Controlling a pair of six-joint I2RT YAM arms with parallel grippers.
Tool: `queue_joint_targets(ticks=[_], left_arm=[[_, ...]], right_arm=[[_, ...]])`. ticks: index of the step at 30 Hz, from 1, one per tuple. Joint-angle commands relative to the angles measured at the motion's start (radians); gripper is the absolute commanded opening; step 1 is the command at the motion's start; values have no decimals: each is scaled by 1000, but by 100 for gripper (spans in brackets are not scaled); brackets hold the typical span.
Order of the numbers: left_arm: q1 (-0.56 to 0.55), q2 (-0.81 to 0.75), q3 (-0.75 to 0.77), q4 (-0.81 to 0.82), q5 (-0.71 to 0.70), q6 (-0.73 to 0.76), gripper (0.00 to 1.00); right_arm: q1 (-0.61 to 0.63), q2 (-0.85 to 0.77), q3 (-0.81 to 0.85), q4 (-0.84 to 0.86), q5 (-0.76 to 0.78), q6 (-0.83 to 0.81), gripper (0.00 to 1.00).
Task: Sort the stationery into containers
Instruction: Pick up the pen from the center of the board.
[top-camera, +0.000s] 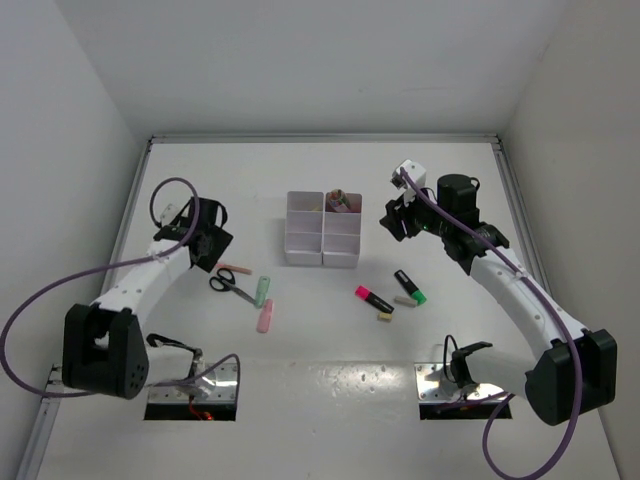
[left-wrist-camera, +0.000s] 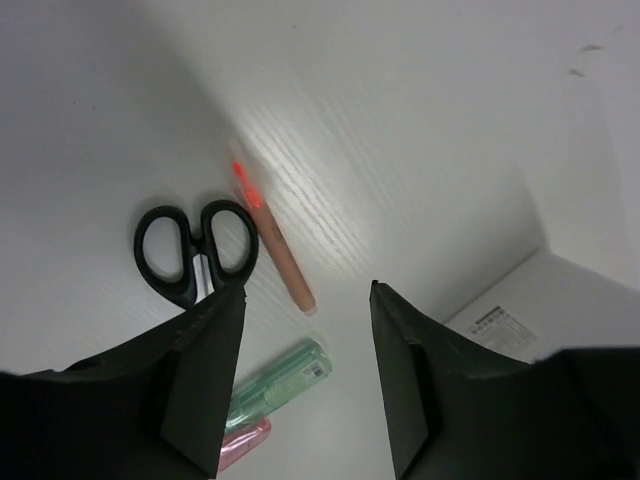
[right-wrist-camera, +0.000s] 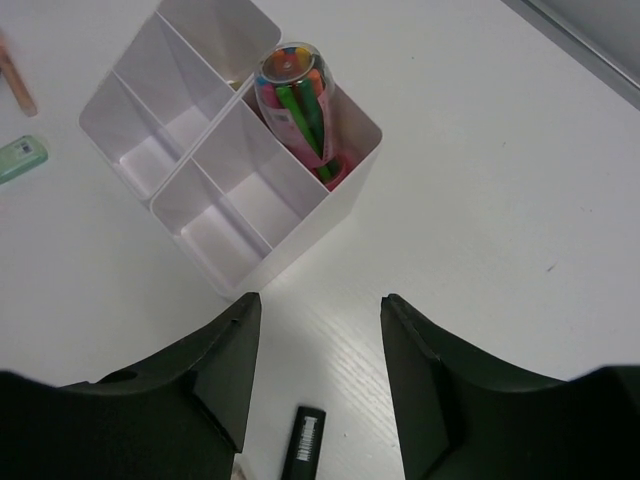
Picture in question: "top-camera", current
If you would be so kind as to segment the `orange highlighter pen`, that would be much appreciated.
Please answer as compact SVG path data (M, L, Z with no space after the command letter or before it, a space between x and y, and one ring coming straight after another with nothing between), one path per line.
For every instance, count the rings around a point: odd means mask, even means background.
M231 272L238 273L238 274L243 274L243 275L252 275L253 274L253 270L251 270L249 268L230 265L230 264L217 263L215 265L215 267L219 268L219 269L227 269L227 270L229 270Z

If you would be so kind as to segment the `clear bottle of coloured pins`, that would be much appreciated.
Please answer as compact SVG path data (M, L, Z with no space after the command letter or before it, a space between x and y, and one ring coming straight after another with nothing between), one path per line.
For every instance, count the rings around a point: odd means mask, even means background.
M341 189L334 189L326 195L327 210L335 213L350 213L351 206L347 194Z

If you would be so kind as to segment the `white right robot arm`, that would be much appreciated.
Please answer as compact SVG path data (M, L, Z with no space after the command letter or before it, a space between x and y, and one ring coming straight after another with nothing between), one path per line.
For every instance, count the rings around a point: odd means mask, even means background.
M397 241L421 232L438 237L447 256L482 286L523 335L530 351L516 356L490 341L455 349L445 360L450 383L466 389L491 383L524 398L544 423L556 426L612 403L617 343L573 318L525 271L508 239L480 219L479 182L449 174L431 199L424 169L407 161L391 182L402 194L386 206L383 225Z

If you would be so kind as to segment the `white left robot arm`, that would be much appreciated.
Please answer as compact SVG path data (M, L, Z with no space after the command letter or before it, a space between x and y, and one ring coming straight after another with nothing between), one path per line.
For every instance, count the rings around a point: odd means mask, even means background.
M227 209L219 201L191 197L167 223L158 222L145 257L129 262L129 272L89 305L76 304L66 314L62 382L89 394L133 399L147 384L177 387L194 397L206 391L208 369L197 365L199 349L164 337L145 336L142 327L167 290L198 268L218 292L232 292L260 307L264 301L236 285L234 272L218 262L233 237L224 228ZM185 378L177 369L158 373L151 354L167 346L191 354Z

